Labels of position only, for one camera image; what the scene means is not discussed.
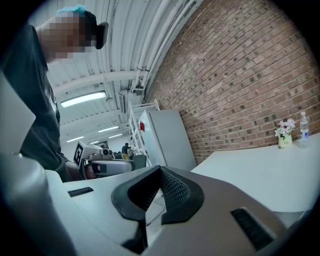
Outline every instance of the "white ceiling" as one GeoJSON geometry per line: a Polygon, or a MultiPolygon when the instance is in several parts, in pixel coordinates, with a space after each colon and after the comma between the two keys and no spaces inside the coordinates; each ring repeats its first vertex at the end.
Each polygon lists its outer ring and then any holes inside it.
{"type": "MultiPolygon", "coordinates": [[[[146,66],[149,61],[157,33],[177,2],[178,0],[171,0],[154,31],[143,66],[146,66]]],[[[184,1],[180,11],[187,2],[189,0],[184,1]]],[[[201,2],[202,0],[197,1],[178,24],[162,52],[157,67],[179,30],[201,2]]],[[[69,63],[56,62],[48,65],[47,77],[54,91],[61,116],[61,145],[79,136],[84,136],[81,140],[85,142],[93,142],[129,132],[127,127],[128,102],[132,104],[141,102],[141,96],[129,92],[129,88],[135,80],[145,38],[161,0],[48,0],[29,18],[29,23],[37,27],[54,16],[58,9],[77,4],[85,5],[87,11],[95,14],[98,24],[107,21],[109,31],[105,46],[101,50],[95,49],[88,54],[86,59],[74,59],[69,63]],[[61,101],[97,91],[105,91],[107,98],[112,99],[106,101],[106,98],[101,98],[67,108],[60,105],[61,101]],[[125,113],[120,110],[119,94],[124,96],[125,113]],[[119,126],[118,130],[98,133],[98,130],[115,125],[119,126]]]]}

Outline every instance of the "dark t-shirt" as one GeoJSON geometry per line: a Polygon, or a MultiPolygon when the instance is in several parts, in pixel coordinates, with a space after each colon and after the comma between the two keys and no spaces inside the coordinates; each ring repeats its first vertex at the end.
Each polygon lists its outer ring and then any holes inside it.
{"type": "Polygon", "coordinates": [[[26,24],[9,46],[1,69],[15,92],[34,113],[35,121],[21,147],[21,154],[37,160],[69,181],[60,147],[60,113],[47,79],[47,63],[36,29],[26,24]]]}
{"type": "Polygon", "coordinates": [[[121,154],[128,154],[128,149],[129,149],[129,147],[126,146],[126,145],[124,145],[124,146],[122,147],[121,154]]]}

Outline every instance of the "water bottle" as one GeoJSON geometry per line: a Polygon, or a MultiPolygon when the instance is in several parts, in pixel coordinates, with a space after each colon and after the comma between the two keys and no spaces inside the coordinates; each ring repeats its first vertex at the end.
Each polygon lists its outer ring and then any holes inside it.
{"type": "Polygon", "coordinates": [[[300,148],[304,149],[308,147],[308,137],[309,137],[309,126],[308,126],[308,119],[306,117],[306,112],[301,112],[301,119],[300,119],[300,148]]]}

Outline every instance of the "yellow pot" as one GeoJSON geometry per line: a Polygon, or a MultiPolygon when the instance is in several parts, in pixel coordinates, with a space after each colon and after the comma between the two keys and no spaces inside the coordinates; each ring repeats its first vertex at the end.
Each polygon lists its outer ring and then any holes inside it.
{"type": "Polygon", "coordinates": [[[286,148],[289,147],[292,144],[292,137],[291,134],[287,137],[280,137],[279,138],[279,147],[280,148],[286,148]]]}

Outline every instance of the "fluorescent light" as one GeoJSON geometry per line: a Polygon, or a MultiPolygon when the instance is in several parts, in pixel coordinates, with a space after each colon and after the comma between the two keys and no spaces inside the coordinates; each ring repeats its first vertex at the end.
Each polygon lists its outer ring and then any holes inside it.
{"type": "Polygon", "coordinates": [[[103,130],[98,130],[98,133],[102,133],[102,132],[110,131],[110,130],[117,129],[117,128],[119,128],[119,126],[114,126],[114,127],[107,128],[107,129],[103,129],[103,130]]]}
{"type": "Polygon", "coordinates": [[[121,135],[122,135],[122,133],[118,134],[118,135],[111,136],[111,137],[109,137],[109,139],[114,138],[114,137],[118,137],[118,136],[121,136],[121,135]]]}
{"type": "Polygon", "coordinates": [[[69,107],[69,106],[72,106],[72,105],[75,105],[78,103],[92,101],[92,100],[101,99],[101,98],[105,98],[105,97],[106,97],[106,93],[104,91],[94,92],[94,93],[82,95],[80,97],[68,99],[66,101],[62,101],[61,106],[66,108],[66,107],[69,107]]]}
{"type": "Polygon", "coordinates": [[[84,136],[80,136],[80,137],[77,137],[77,138],[69,139],[66,142],[73,142],[73,141],[76,141],[76,140],[79,140],[79,139],[82,139],[82,138],[84,138],[84,136]]]}

